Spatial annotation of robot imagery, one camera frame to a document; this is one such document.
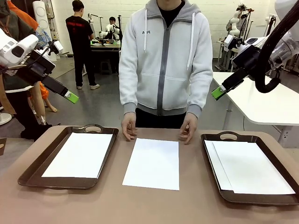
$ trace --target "black t-shirt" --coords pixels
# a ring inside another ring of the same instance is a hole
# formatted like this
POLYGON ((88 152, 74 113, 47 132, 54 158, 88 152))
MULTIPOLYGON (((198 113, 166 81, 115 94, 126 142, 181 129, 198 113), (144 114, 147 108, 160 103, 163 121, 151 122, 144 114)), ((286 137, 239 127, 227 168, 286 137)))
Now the black t-shirt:
POLYGON ((184 5, 185 5, 185 1, 182 0, 182 3, 177 8, 170 10, 170 11, 162 10, 159 7, 160 12, 161 12, 163 18, 165 19, 167 27, 169 27, 171 25, 171 23, 177 17, 179 11, 181 11, 181 9, 184 7, 184 5))
POLYGON ((89 36, 93 34, 89 22, 79 16, 71 16, 65 20, 70 34, 73 51, 86 51, 90 49, 89 36))

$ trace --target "hand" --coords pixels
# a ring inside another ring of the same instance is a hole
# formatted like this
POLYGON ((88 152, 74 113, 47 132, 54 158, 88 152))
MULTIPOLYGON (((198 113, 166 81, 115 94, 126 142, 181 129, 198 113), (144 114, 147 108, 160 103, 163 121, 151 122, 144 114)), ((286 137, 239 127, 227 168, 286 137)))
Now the hand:
POLYGON ((128 141, 135 139, 134 135, 136 135, 136 131, 137 131, 135 124, 136 124, 136 114, 133 112, 126 113, 122 120, 121 127, 122 127, 122 133, 128 141))
POLYGON ((198 119, 192 113, 187 113, 185 116, 184 123, 180 130, 180 138, 185 141, 185 145, 189 144, 190 140, 197 129, 198 119))

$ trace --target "white paper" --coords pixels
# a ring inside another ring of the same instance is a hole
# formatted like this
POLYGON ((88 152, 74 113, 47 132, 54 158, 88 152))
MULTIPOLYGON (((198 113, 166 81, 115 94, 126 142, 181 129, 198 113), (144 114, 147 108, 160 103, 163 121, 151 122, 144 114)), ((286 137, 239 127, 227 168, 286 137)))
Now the white paper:
POLYGON ((122 185, 179 190, 178 142, 137 139, 122 185))
POLYGON ((229 179, 224 171, 224 168, 220 162, 220 159, 215 150, 213 142, 205 140, 205 144, 206 144, 206 148, 207 148, 207 151, 209 153, 209 156, 210 156, 210 159, 212 162, 212 166, 213 166, 215 174, 217 176, 217 180, 220 185, 220 188, 222 190, 233 190, 233 188, 229 182, 229 179))
POLYGON ((42 177, 97 178, 112 134, 72 133, 42 177))
POLYGON ((237 194, 295 194, 256 143, 213 142, 217 155, 237 194))

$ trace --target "brown tray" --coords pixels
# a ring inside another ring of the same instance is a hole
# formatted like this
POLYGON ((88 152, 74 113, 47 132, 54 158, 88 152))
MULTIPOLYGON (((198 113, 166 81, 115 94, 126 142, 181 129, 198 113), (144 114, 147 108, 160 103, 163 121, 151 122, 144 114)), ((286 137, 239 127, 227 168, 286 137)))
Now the brown tray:
POLYGON ((39 187, 49 189, 90 189, 96 185, 100 173, 112 149, 117 137, 117 128, 105 128, 99 125, 87 125, 85 127, 67 127, 58 137, 43 151, 43 153, 28 167, 18 179, 19 185, 28 187, 39 187), (87 128, 97 127, 100 131, 87 131, 87 128), (68 140, 71 133, 94 133, 112 134, 112 139, 99 171, 98 178, 75 178, 75 177, 42 177, 45 170, 51 164, 62 146, 68 140))
POLYGON ((253 135, 239 135, 234 132, 221 132, 219 134, 203 134, 201 135, 202 142, 205 146, 205 152, 210 162, 210 166, 212 168, 212 172, 219 189, 219 193, 221 197, 231 203, 241 203, 241 204, 252 204, 252 205, 266 205, 266 206, 287 206, 287 205, 298 205, 299 204, 299 185, 292 178, 289 172, 285 169, 285 167, 281 164, 278 158, 273 154, 273 152, 266 146, 263 140, 257 136, 253 135), (232 134, 237 137, 236 140, 233 139, 221 139, 221 136, 224 134, 232 134), (284 179, 289 183, 289 185, 293 188, 296 194, 293 195, 252 195, 252 194, 235 194, 231 190, 222 190, 220 188, 217 176, 215 174, 213 164, 211 162, 208 150, 206 148, 206 144, 204 140, 210 141, 243 141, 243 142, 251 142, 256 143, 263 153, 268 157, 268 159, 272 162, 275 168, 280 172, 280 174, 284 177, 284 179))

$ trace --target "tray handle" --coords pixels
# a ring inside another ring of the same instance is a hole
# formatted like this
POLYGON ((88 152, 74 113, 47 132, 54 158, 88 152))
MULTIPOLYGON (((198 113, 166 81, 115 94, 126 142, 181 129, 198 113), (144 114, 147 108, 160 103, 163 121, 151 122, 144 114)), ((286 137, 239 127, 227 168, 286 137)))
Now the tray handle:
POLYGON ((239 139, 241 138, 241 135, 239 135, 239 134, 237 134, 237 133, 235 133, 235 132, 231 132, 231 131, 221 132, 221 133, 219 133, 219 134, 216 134, 215 136, 216 136, 217 138, 219 138, 219 140, 222 140, 222 139, 221 139, 221 136, 224 135, 224 134, 231 134, 231 135, 234 135, 234 136, 237 137, 236 140, 229 138, 231 141, 239 141, 239 139))
POLYGON ((96 125, 96 124, 86 125, 84 127, 79 127, 78 129, 81 130, 83 133, 100 133, 100 134, 103 133, 103 131, 105 130, 105 128, 103 126, 96 125), (89 128, 89 127, 98 127, 101 131, 100 132, 97 132, 97 131, 88 132, 88 131, 86 131, 86 129, 89 128))

